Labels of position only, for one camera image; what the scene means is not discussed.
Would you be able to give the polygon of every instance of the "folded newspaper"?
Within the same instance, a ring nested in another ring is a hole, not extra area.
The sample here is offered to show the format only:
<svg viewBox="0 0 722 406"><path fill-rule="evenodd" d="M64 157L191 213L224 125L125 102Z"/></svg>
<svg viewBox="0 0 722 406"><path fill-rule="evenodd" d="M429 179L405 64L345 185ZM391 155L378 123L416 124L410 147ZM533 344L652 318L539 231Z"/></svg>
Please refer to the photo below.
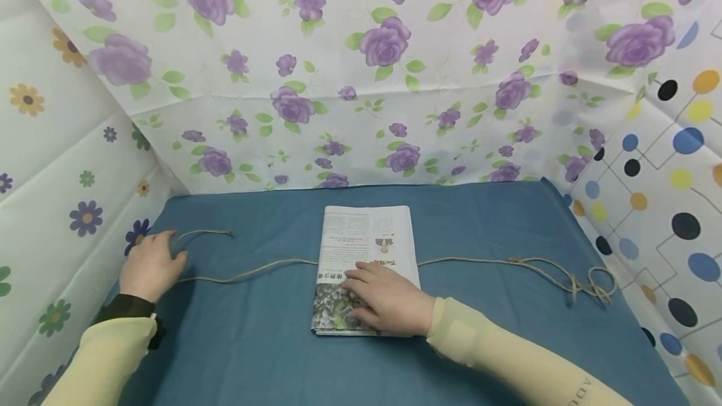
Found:
<svg viewBox="0 0 722 406"><path fill-rule="evenodd" d="M407 206L326 207L311 320L317 335L385 335L351 315L353 307L365 306L342 287L343 273L357 261L378 262L420 288Z"/></svg>

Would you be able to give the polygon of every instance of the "yellow flower print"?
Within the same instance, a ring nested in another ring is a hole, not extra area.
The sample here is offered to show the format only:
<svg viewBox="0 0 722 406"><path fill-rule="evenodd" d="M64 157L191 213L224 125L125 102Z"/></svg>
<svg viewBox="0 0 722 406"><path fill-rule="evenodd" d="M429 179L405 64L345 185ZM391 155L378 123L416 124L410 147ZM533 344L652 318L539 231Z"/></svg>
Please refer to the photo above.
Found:
<svg viewBox="0 0 722 406"><path fill-rule="evenodd" d="M24 83L18 83L15 88L10 88L10 103L18 108L18 111L25 115L37 116L38 112L43 112L44 97L38 96L38 90L26 86Z"/></svg>
<svg viewBox="0 0 722 406"><path fill-rule="evenodd" d="M86 63L84 56L78 51L78 48L73 44L67 35L63 33L61 29L53 29L53 35L56 40L53 41L53 47L63 53L63 61L65 63L72 63L75 68L80 68Z"/></svg>

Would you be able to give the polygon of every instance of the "hand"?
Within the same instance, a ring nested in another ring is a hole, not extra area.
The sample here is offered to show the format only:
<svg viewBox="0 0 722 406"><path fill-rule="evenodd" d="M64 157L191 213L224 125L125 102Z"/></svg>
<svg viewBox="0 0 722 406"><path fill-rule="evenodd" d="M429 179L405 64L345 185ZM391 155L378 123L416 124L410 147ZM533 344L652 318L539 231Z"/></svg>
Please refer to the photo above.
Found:
<svg viewBox="0 0 722 406"><path fill-rule="evenodd" d="M429 333L435 298L380 264L356 262L356 268L346 272L348 279L343 287L360 296L369 307L354 308L353 316L393 335Z"/></svg>
<svg viewBox="0 0 722 406"><path fill-rule="evenodd" d="M188 251L170 256L170 237L175 231L148 235L133 246L120 272L120 293L157 303L181 276L188 260Z"/></svg>

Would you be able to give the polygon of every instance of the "person's right hand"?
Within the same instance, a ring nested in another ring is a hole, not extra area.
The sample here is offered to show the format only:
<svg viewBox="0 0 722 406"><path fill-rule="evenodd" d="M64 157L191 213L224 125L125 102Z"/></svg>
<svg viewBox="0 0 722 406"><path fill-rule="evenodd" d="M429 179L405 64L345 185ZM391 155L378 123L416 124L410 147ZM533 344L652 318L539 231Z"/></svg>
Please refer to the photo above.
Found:
<svg viewBox="0 0 722 406"><path fill-rule="evenodd" d="M354 308L353 316L393 335L429 333L435 298L379 263L357 262L356 268L346 272L348 279L343 287L360 296L369 307Z"/></svg>

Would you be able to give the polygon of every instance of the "sleeve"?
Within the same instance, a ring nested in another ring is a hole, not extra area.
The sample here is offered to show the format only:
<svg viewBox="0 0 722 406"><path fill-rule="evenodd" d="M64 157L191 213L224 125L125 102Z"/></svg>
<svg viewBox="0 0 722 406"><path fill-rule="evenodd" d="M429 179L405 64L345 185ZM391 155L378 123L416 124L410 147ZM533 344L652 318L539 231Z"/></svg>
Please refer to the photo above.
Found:
<svg viewBox="0 0 722 406"><path fill-rule="evenodd" d="M156 330L155 320L141 317L91 326L43 406L116 406L125 382L148 353Z"/></svg>
<svg viewBox="0 0 722 406"><path fill-rule="evenodd" d="M428 344L498 377L533 406L632 406L568 360L502 329L452 298L436 298Z"/></svg>

